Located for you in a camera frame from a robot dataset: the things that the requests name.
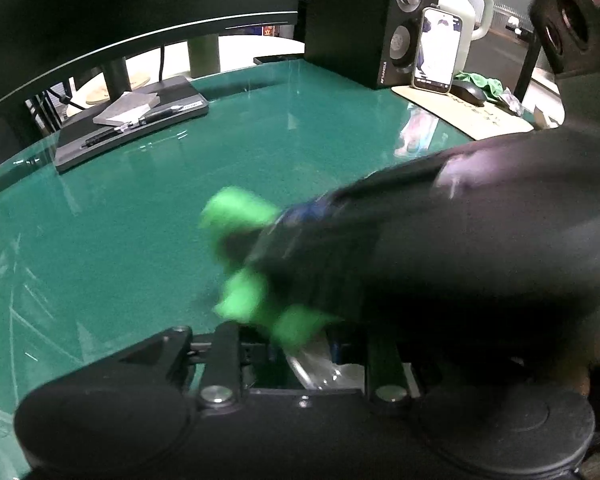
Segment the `black curved monitor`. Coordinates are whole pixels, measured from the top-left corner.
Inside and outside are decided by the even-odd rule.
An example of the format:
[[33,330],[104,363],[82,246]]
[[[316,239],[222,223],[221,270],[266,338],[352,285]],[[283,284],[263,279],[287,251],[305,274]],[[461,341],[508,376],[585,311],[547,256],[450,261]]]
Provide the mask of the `black curved monitor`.
[[196,36],[294,24],[299,0],[0,0],[0,117],[81,70]]

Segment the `black computer mouse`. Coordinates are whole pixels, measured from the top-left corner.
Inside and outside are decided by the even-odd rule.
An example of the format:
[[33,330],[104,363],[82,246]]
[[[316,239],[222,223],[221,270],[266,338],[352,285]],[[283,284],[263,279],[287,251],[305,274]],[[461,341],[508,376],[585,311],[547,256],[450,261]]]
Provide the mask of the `black computer mouse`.
[[472,106],[484,107],[486,104],[486,92],[468,80],[454,79],[450,93]]

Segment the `grey notepad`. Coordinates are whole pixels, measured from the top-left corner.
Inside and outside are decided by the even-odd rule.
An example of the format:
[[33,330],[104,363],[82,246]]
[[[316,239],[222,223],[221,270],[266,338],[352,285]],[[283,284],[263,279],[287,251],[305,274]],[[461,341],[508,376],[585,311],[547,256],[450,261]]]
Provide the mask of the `grey notepad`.
[[108,105],[93,118],[95,125],[119,127],[135,122],[160,103],[156,92],[124,92],[119,99]]

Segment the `black speaker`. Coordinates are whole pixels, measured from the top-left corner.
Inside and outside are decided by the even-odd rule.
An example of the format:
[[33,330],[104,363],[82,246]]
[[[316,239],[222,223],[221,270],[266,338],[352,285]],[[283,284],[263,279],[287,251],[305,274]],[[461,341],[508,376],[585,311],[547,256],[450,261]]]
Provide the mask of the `black speaker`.
[[306,0],[304,59],[371,89],[412,81],[422,12],[439,0]]

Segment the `pale green kettle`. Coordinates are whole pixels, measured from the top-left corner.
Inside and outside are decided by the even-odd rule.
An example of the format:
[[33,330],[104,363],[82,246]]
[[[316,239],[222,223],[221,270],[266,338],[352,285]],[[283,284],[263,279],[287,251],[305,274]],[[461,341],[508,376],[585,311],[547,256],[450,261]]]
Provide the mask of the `pale green kettle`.
[[439,0],[439,8],[460,18],[462,32],[460,33],[460,46],[454,65],[454,73],[462,72],[465,68],[471,43],[478,41],[489,32],[493,21],[494,0],[482,0],[482,14],[480,26],[475,28],[477,14],[469,0]]

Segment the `smartphone with white screen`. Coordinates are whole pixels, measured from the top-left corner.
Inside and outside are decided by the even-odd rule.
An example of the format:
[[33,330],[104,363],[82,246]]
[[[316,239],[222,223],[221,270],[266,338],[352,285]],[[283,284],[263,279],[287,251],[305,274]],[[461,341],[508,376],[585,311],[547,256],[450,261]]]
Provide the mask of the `smartphone with white screen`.
[[450,92],[463,23],[437,8],[422,11],[412,86],[439,94]]

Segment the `tan cork mouse pad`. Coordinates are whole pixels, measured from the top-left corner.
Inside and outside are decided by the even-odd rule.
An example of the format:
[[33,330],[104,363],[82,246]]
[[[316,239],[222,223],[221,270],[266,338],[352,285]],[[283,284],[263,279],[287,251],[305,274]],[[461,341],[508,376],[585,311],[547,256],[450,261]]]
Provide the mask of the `tan cork mouse pad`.
[[532,125],[524,118],[508,114],[489,102],[483,106],[475,106],[452,94],[437,94],[409,86],[392,87],[391,91],[434,114],[475,141],[533,130]]

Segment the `dark green cloth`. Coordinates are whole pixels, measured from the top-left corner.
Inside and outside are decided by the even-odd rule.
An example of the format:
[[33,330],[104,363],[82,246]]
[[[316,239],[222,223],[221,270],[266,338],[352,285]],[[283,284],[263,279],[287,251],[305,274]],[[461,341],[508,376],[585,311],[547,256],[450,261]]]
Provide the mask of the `dark green cloth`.
[[455,80],[471,82],[481,89],[489,102],[496,103],[500,100],[505,87],[502,82],[496,78],[489,78],[478,73],[459,72],[454,76]]

